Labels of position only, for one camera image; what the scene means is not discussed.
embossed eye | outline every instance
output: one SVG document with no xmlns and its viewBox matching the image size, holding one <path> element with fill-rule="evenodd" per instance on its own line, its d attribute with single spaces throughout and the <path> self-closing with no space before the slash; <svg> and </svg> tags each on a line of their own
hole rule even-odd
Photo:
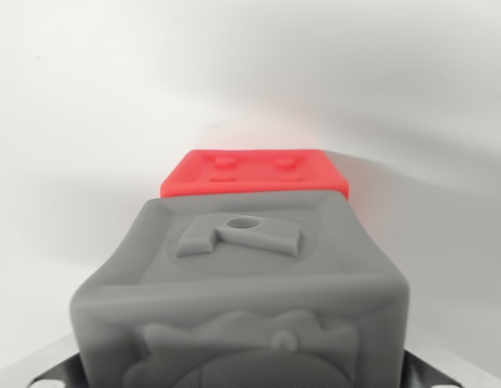
<svg viewBox="0 0 501 388">
<path fill-rule="evenodd" d="M 270 347 L 283 352 L 296 352 L 298 340 L 295 334 L 289 330 L 276 331 L 270 339 Z"/>
</svg>

red raised square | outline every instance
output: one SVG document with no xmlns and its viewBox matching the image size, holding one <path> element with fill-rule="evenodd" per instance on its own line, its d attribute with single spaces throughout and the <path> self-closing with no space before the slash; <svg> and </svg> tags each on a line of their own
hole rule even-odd
<svg viewBox="0 0 501 388">
<path fill-rule="evenodd" d="M 161 198 L 230 192 L 336 190 L 346 179 L 320 150 L 193 150 L 162 183 Z"/>
</svg>

gray 3d printed block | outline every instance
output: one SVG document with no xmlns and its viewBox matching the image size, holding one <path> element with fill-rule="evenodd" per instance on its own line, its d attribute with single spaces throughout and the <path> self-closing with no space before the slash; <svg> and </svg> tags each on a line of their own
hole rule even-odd
<svg viewBox="0 0 501 388">
<path fill-rule="evenodd" d="M 71 316 L 91 387 L 396 388 L 402 274 L 339 192 L 150 200 Z"/>
</svg>

white wall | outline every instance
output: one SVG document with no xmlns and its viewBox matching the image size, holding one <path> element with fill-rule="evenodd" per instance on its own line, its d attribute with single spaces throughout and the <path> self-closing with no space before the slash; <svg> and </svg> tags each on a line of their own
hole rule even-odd
<svg viewBox="0 0 501 388">
<path fill-rule="evenodd" d="M 199 146 L 346 154 L 410 325 L 501 377 L 501 1 L 0 2 L 0 368 Z"/>
</svg>

red 3d printed block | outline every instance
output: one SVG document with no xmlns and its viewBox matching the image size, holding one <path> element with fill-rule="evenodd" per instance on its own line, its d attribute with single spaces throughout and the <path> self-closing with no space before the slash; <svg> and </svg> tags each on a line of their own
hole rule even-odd
<svg viewBox="0 0 501 388">
<path fill-rule="evenodd" d="M 349 192 L 320 150 L 193 150 L 162 183 L 161 198 L 283 190 Z"/>
</svg>

